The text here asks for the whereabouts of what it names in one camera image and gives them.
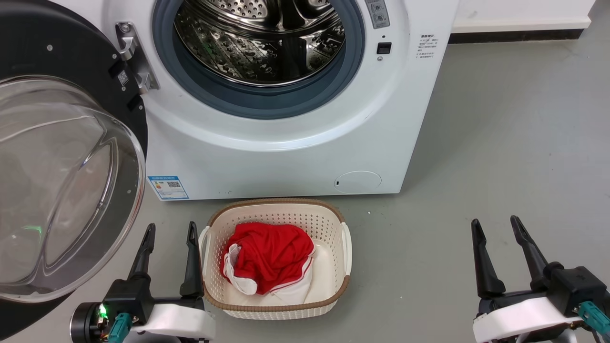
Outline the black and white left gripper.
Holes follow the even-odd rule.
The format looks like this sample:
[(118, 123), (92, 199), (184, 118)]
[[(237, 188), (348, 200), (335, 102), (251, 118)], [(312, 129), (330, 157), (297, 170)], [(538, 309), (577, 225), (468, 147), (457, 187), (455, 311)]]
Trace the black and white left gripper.
[(148, 267), (155, 245), (155, 224), (146, 228), (127, 280), (111, 285), (103, 304), (109, 321), (109, 343), (130, 341), (130, 332), (181, 343), (215, 338), (215, 320), (205, 311), (201, 256), (196, 223), (189, 223), (184, 281), (179, 298), (156, 300), (150, 292)]

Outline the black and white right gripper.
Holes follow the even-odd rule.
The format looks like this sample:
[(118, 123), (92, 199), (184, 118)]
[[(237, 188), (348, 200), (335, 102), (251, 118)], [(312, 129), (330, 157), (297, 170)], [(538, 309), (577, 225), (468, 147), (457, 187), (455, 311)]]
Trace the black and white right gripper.
[(547, 260), (521, 219), (510, 224), (526, 259), (531, 291), (505, 293), (488, 254), (479, 219), (471, 221), (477, 295), (482, 298), (473, 321), (477, 343), (575, 343), (577, 329), (609, 341), (609, 290), (586, 267), (564, 269)]

